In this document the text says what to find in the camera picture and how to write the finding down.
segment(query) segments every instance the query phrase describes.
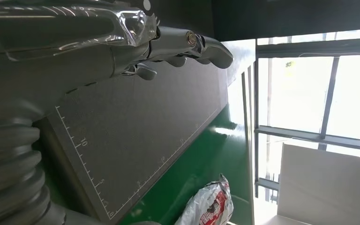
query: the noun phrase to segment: metal rod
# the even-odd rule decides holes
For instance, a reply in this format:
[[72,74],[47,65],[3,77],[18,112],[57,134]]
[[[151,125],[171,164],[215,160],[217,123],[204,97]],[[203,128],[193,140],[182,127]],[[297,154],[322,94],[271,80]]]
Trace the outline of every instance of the metal rod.
[[326,135],[325,138],[321,139],[319,133],[290,130],[290,129],[278,128],[278,127],[268,127],[268,126],[259,126],[258,129],[255,129],[255,133],[275,135],[286,138],[297,138],[297,139],[316,142],[316,143],[332,144],[347,148],[360,149],[360,139],[354,139],[349,137]]
[[[292,41],[292,36],[288,37],[288,43]],[[269,38],[268,44],[273,44],[273,38]],[[271,126],[271,89],[272,89],[272,59],[268,59],[268,77],[267,77],[267,126]],[[270,144],[271,136],[266,135],[266,175],[265,178],[270,178]],[[265,190],[265,199],[266,201],[270,200],[270,190]]]
[[325,111],[323,113],[321,133],[319,135],[321,139],[325,138],[326,130],[328,128],[329,113],[330,113],[330,107],[332,105],[333,92],[335,90],[336,73],[338,71],[339,59],[340,59],[339,57],[333,58],[332,72],[330,74],[328,93],[326,95]]
[[257,185],[271,190],[279,191],[279,183],[272,180],[259,178],[259,180],[257,181]]
[[257,58],[360,55],[360,39],[258,45]]
[[[259,128],[259,59],[256,58],[254,64],[254,83],[255,83],[255,129]],[[259,180],[259,134],[255,132],[255,183]],[[255,196],[256,198],[259,197],[259,189],[257,185],[255,186]]]
[[318,150],[326,151],[327,146],[328,146],[327,144],[319,143],[318,144]]

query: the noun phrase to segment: black wall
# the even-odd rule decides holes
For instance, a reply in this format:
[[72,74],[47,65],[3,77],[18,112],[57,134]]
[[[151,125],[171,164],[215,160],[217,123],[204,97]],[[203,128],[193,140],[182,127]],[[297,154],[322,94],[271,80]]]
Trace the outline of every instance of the black wall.
[[360,29],[360,0],[212,0],[221,41]]
[[144,0],[121,1],[141,8],[148,15],[154,13],[162,26],[190,29],[209,37],[214,35],[211,0],[149,0],[150,10],[144,8]]

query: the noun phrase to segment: window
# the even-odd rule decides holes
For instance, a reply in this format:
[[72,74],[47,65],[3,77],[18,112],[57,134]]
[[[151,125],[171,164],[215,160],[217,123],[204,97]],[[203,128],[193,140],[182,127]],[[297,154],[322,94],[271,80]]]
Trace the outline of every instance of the window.
[[284,143],[360,157],[360,30],[262,38],[256,55],[255,195],[276,203]]
[[326,150],[330,151],[330,152],[339,153],[339,154],[360,157],[360,149],[352,149],[352,148],[346,148],[346,147],[342,147],[342,146],[328,145]]
[[327,133],[360,139],[360,55],[340,57]]
[[319,132],[333,57],[259,59],[259,124]]
[[276,45],[276,44],[284,44],[284,43],[334,41],[334,40],[349,40],[349,39],[359,39],[359,38],[360,38],[360,30],[348,30],[348,31],[330,32],[323,34],[306,34],[306,35],[295,35],[288,37],[260,38],[257,40],[257,44]]

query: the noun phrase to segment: green surface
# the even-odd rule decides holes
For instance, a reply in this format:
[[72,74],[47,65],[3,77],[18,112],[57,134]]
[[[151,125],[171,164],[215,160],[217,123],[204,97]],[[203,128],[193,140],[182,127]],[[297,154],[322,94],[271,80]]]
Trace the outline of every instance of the green surface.
[[231,222],[237,225],[252,224],[249,204],[252,186],[249,184],[240,78],[233,85],[235,88],[231,88],[232,93],[229,90],[229,98],[236,98],[236,101],[229,102],[239,105],[233,107],[228,104],[222,110],[131,210],[121,225],[145,220],[173,225],[190,197],[205,184],[218,180],[220,173],[230,183],[234,204]]

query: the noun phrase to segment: transparent plastic cover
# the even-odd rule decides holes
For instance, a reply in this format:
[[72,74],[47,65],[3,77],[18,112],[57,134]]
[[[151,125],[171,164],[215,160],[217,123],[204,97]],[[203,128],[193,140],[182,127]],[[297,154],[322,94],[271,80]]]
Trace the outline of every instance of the transparent plastic cover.
[[92,45],[139,46],[156,35],[155,16],[100,0],[0,0],[0,52],[12,60]]

